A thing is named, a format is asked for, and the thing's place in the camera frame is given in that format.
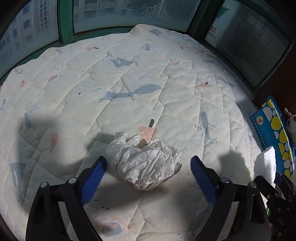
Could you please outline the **person's right hand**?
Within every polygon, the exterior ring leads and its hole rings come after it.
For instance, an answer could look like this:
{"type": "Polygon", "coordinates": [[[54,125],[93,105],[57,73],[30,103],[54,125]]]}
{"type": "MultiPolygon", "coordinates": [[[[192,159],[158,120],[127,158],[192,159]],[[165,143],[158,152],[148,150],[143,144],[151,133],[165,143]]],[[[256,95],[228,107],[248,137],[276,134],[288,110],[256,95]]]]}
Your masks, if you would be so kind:
{"type": "Polygon", "coordinates": [[[269,224],[269,228],[270,228],[270,235],[273,236],[274,229],[273,229],[273,225],[271,223],[269,224]]]}

